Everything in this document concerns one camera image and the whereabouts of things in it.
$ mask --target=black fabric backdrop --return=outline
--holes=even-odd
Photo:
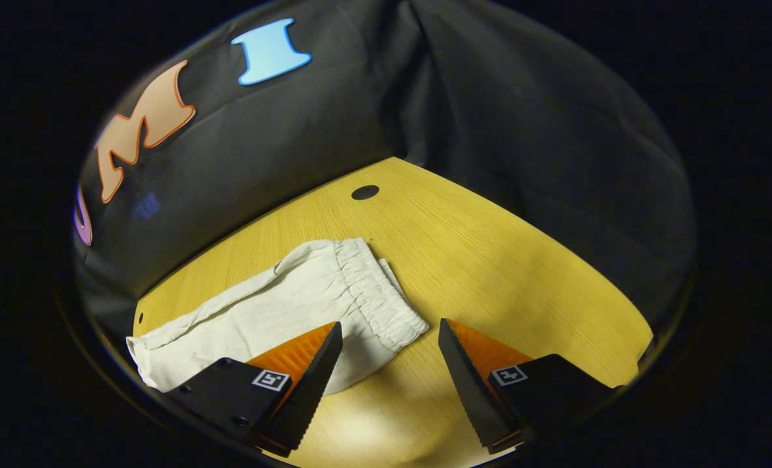
[[[312,61],[240,85],[232,38],[282,18],[296,20],[291,43]],[[609,278],[654,329],[665,323],[695,254],[683,164],[630,86],[547,27],[472,0],[271,3],[156,66],[111,115],[131,115],[145,86],[183,60],[181,97],[198,114],[124,165],[108,204],[96,151],[83,168],[94,243],[74,236],[77,268],[121,349],[136,299],[192,255],[391,155],[523,217]],[[133,216],[150,198],[160,210]]]
[[[772,3],[514,6],[638,89],[684,157],[699,220],[682,354],[538,462],[772,465]],[[146,420],[89,367],[56,312],[43,236],[67,233],[68,181],[127,83],[244,8],[0,8],[0,466],[238,465]]]

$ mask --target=orange letter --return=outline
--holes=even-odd
[[[184,65],[185,60],[148,83],[130,118],[113,116],[98,137],[97,164],[103,181],[103,203],[109,202],[123,183],[123,168],[115,168],[112,155],[128,164],[137,162],[144,122],[146,138],[142,146],[154,148],[195,115],[195,106],[184,105],[178,92],[178,72]]]

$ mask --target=yellow wood surface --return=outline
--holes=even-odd
[[[373,198],[353,190],[377,185]],[[437,346],[440,318],[626,384],[651,331],[591,266],[498,205],[397,158],[344,175],[234,232],[153,288],[134,335],[186,314],[314,239],[363,237],[430,331],[373,376],[326,396],[288,463],[472,466],[481,447]]]

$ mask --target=white cloth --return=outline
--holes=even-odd
[[[342,323],[342,353],[326,395],[370,376],[429,329],[364,240],[313,240],[126,343],[146,385],[169,391],[216,359],[249,361],[335,320]]]

